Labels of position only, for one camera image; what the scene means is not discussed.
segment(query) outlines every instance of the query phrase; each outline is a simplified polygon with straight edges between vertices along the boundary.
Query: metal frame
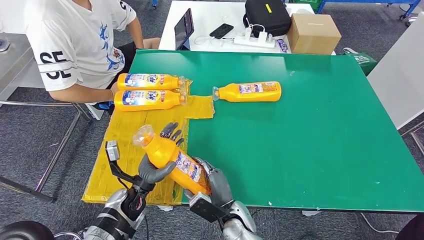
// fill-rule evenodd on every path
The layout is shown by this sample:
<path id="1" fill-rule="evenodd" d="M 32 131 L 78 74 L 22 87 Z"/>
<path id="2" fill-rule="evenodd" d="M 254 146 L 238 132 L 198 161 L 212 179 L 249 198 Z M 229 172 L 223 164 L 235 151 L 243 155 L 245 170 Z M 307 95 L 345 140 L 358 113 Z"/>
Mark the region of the metal frame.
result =
<path id="1" fill-rule="evenodd" d="M 28 194 L 36 199 L 43 200 L 45 202 L 51 203 L 53 201 L 52 196 L 45 195 L 41 193 L 43 190 L 50 173 L 52 173 L 53 168 L 55 167 L 59 157 L 62 154 L 62 151 L 64 150 L 66 144 L 68 143 L 68 140 L 74 131 L 75 126 L 77 125 L 78 120 L 82 116 L 87 122 L 90 122 L 92 118 L 83 110 L 83 108 L 78 103 L 38 103 L 38 102 L 19 102 L 19 101 L 0 101 L 0 105 L 19 105 L 19 106 L 37 106 L 37 107 L 74 107 L 77 110 L 77 113 L 75 117 L 73 118 L 72 123 L 70 124 L 68 130 L 65 133 L 65 136 L 63 137 L 62 141 L 59 144 L 59 147 L 56 150 L 56 153 L 54 154 L 53 158 L 51 159 L 50 163 L 48 164 L 48 167 L 45 169 L 43 176 L 39 180 L 37 187 L 35 189 L 31 189 L 27 186 L 21 185 L 17 182 L 11 181 L 9 179 L 6 179 L 2 176 L 0 176 L 0 186 L 3 186 L 5 188 L 11 189 L 13 191 Z"/>
<path id="2" fill-rule="evenodd" d="M 320 14 L 323 11 L 324 5 L 326 3 L 378 3 L 378 4 L 387 4 L 390 6 L 392 4 L 409 4 L 409 9 L 405 12 L 405 14 L 400 15 L 400 20 L 409 17 L 412 11 L 416 6 L 420 3 L 420 0 L 322 0 L 321 4 L 316 11 L 317 14 Z"/>
<path id="3" fill-rule="evenodd" d="M 418 136 L 415 134 L 416 131 L 420 130 L 424 127 L 424 121 L 421 121 L 417 125 L 413 126 L 408 131 L 404 132 L 401 137 L 405 136 L 406 134 L 410 134 L 412 136 L 412 139 L 415 141 L 416 145 L 418 146 L 419 150 L 421 151 L 422 155 L 424 155 L 424 145 L 418 138 Z"/>

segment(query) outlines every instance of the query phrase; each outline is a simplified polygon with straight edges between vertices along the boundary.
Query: orange bottle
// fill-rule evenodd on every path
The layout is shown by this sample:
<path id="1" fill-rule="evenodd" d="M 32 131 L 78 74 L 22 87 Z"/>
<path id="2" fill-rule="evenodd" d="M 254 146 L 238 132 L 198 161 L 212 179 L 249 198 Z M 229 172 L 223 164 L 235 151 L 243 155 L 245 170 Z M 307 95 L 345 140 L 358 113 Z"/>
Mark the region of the orange bottle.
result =
<path id="1" fill-rule="evenodd" d="M 228 102 L 276 102 L 281 97 L 281 86 L 277 81 L 252 83 L 230 83 L 213 87 L 213 100 L 224 99 Z"/>
<path id="2" fill-rule="evenodd" d="M 141 146 L 150 162 L 157 168 L 174 161 L 176 167 L 169 176 L 183 188 L 197 194 L 211 192 L 205 170 L 200 164 L 183 152 L 174 141 L 155 134 L 151 125 L 142 126 L 132 137 L 132 143 Z"/>
<path id="3" fill-rule="evenodd" d="M 174 90 L 185 82 L 183 76 L 169 74 L 121 73 L 117 85 L 119 90 Z"/>
<path id="4" fill-rule="evenodd" d="M 125 90 L 115 94 L 115 108 L 120 112 L 134 112 L 154 109 L 170 109 L 187 102 L 185 91 L 170 90 Z"/>

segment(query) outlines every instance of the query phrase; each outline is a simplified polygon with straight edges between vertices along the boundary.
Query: black bag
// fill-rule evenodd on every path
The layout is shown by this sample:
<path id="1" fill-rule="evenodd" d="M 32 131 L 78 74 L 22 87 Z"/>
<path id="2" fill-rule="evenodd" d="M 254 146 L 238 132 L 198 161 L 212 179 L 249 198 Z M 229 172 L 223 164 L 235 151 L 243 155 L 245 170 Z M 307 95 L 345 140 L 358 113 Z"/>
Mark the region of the black bag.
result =
<path id="1" fill-rule="evenodd" d="M 260 24 L 265 27 L 265 32 L 276 37 L 286 34 L 292 25 L 286 5 L 281 0 L 247 0 L 244 7 L 243 23 L 246 28 L 249 24 Z M 261 26 L 254 26 L 252 33 L 257 38 L 262 31 Z"/>

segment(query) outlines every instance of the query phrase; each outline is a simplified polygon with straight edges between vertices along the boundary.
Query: green shopping bag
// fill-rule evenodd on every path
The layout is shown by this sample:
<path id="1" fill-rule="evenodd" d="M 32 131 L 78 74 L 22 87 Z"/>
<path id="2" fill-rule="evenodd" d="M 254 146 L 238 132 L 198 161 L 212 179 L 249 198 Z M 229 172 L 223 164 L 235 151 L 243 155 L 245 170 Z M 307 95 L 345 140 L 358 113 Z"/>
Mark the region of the green shopping bag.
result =
<path id="1" fill-rule="evenodd" d="M 370 74 L 371 70 L 377 65 L 377 61 L 368 56 L 365 52 L 356 52 L 352 48 L 343 48 L 343 55 L 354 56 L 356 62 L 359 64 L 365 76 Z"/>

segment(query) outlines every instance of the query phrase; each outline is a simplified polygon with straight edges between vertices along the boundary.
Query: robotic arm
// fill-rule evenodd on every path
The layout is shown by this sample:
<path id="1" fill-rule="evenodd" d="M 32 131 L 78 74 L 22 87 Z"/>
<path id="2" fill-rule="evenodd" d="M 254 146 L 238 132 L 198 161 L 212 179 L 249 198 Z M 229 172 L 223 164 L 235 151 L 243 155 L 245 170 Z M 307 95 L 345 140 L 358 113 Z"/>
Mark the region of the robotic arm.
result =
<path id="1" fill-rule="evenodd" d="M 247 207 L 233 199 L 224 173 L 201 158 L 193 159 L 205 169 L 211 194 L 209 197 L 199 192 L 193 196 L 185 190 L 185 195 L 190 199 L 190 211 L 210 223 L 218 221 L 225 240 L 262 240 L 255 235 L 256 224 Z"/>
<path id="2" fill-rule="evenodd" d="M 160 136 L 176 140 L 181 133 L 181 130 L 177 130 L 171 136 L 176 127 L 176 123 L 168 124 Z M 176 141 L 177 145 L 181 143 L 182 139 Z M 145 217 L 143 211 L 146 196 L 154 189 L 155 183 L 168 175 L 176 164 L 169 162 L 165 167 L 157 169 L 145 155 L 138 168 L 138 175 L 130 176 L 118 166 L 120 154 L 116 140 L 106 142 L 105 150 L 112 174 L 124 186 L 121 180 L 130 182 L 132 186 L 125 186 L 110 196 L 93 225 L 84 233 L 83 240 L 130 240 Z M 255 235 L 256 225 L 249 210 L 243 203 L 233 199 L 224 173 L 201 158 L 193 159 L 205 169 L 211 194 L 207 196 L 199 192 L 193 195 L 185 190 L 184 193 L 190 199 L 190 210 L 211 223 L 218 221 L 225 240 L 262 240 Z M 82 240 L 75 233 L 68 234 Z M 53 235 L 47 227 L 33 221 L 15 222 L 0 228 L 1 240 L 13 240 L 17 236 L 20 240 L 54 240 L 62 234 Z"/>

